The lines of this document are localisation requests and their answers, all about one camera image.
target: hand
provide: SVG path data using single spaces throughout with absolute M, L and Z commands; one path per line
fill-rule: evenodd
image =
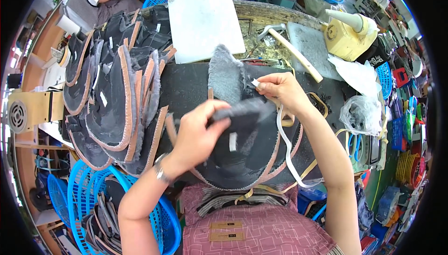
M 208 119 L 221 108 L 230 108 L 230 105 L 220 100 L 207 100 L 181 118 L 176 146 L 162 160 L 169 177 L 174 179 L 210 156 L 219 136 L 230 126 L 230 119 L 226 118 L 206 128 Z
M 266 97 L 277 97 L 297 117 L 313 110 L 314 106 L 292 73 L 273 73 L 257 80 L 260 82 L 256 88 L 258 93 Z

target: silver bracelet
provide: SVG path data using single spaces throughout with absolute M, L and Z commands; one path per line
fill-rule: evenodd
M 160 155 L 160 157 L 158 157 L 155 160 L 155 162 L 154 162 L 154 170 L 155 170 L 155 177 L 157 178 L 157 180 L 161 180 L 161 181 L 163 181 L 163 182 L 165 182 L 167 184 L 171 184 L 173 182 L 173 180 L 165 175 L 164 169 L 160 165 L 160 161 L 164 157 L 166 157 L 167 155 L 168 155 L 168 153 L 164 153 L 164 154 Z

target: hammer head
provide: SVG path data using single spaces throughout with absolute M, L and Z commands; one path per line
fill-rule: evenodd
M 277 30 L 285 30 L 286 31 L 286 25 L 285 24 L 279 24 L 279 25 L 266 25 L 266 27 L 264 28 L 263 32 L 257 37 L 257 41 L 260 41 L 261 39 L 263 39 L 263 37 L 266 36 L 267 32 L 269 29 L 273 29 L 275 31 Z

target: woman's left hand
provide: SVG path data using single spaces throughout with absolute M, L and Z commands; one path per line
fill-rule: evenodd
M 161 161 L 170 178 L 176 178 L 210 156 L 219 136 L 230 126 L 230 119 L 226 118 L 206 128 L 208 119 L 221 108 L 230 108 L 230 105 L 221 100 L 207 100 L 181 118 L 176 146 Z

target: hammer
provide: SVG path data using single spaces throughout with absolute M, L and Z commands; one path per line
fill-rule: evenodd
M 283 36 L 281 36 L 276 30 L 284 30 L 286 32 L 285 24 L 279 25 L 267 25 L 263 32 L 257 37 L 257 41 L 260 41 L 269 32 L 275 39 L 279 40 L 288 50 L 299 60 L 299 62 L 308 70 L 317 83 L 322 81 L 322 75 L 314 68 L 314 66 L 303 56 L 294 46 L 288 42 Z

